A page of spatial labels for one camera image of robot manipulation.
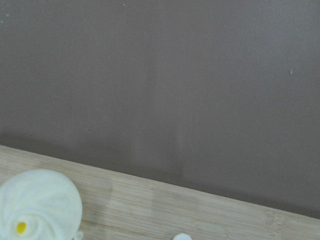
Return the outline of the white ceramic spoon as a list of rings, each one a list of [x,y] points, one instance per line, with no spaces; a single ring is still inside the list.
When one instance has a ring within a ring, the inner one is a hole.
[[[192,240],[192,238],[186,233],[179,233],[172,240]]]

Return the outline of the bamboo cutting board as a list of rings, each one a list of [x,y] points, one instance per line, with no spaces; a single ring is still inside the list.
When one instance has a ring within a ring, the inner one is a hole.
[[[317,240],[320,221],[227,197],[6,146],[0,180],[31,169],[70,178],[79,190],[86,240]]]

